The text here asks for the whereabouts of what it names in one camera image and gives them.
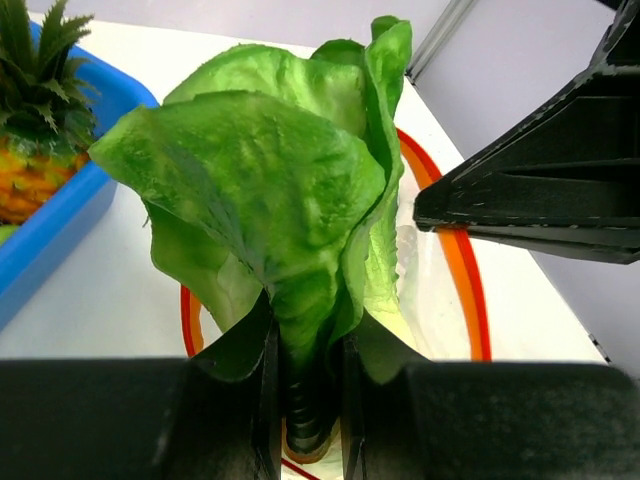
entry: pineapple crown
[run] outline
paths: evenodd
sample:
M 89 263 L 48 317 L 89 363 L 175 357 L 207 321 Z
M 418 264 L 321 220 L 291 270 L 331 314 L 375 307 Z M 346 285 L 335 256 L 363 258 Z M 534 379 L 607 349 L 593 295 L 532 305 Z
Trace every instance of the pineapple crown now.
M 26 0 L 0 0 L 0 127 L 26 133 L 80 136 L 90 140 L 95 119 L 76 77 L 86 58 L 69 57 L 90 33 L 93 16 L 63 19 L 68 0 L 56 0 L 45 15 L 40 39 L 31 36 Z

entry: blue tray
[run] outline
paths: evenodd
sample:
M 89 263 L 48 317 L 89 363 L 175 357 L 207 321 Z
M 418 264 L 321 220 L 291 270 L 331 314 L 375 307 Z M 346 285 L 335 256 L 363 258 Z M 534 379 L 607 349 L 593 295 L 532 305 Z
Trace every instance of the blue tray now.
M 40 27 L 32 23 L 31 32 L 37 39 Z M 97 97 L 87 92 L 96 102 L 98 135 L 138 105 L 158 105 L 137 80 L 81 48 L 71 54 L 91 60 L 78 76 L 101 92 Z M 102 218 L 115 191 L 116 182 L 90 162 L 0 247 L 0 329 Z

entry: black robotic claw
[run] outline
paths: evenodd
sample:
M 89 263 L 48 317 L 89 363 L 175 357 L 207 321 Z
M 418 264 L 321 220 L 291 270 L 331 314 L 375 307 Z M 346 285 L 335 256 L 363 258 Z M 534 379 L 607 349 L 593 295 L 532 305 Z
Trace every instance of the black robotic claw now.
M 620 4 L 590 66 L 423 190 L 421 230 L 611 263 L 640 258 L 640 0 Z

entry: toy pineapple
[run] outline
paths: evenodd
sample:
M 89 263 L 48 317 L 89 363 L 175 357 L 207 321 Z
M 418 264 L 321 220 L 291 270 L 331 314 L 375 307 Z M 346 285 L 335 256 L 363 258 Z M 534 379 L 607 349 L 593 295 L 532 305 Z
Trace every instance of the toy pineapple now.
M 57 0 L 33 41 L 25 0 L 0 0 L 0 225 L 21 225 L 89 160 L 95 119 L 70 58 L 91 16 Z

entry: black mechanical part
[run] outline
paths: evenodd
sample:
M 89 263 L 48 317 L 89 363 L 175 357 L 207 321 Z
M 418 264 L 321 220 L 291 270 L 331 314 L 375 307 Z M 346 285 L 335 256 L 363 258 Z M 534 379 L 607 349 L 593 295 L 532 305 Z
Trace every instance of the black mechanical part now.
M 429 362 L 366 316 L 343 375 L 345 480 L 640 478 L 640 391 L 612 367 Z
M 620 3 L 590 66 L 417 197 L 421 230 L 612 263 L 640 257 L 640 0 Z
M 267 308 L 191 360 L 0 362 L 0 478 L 279 479 Z

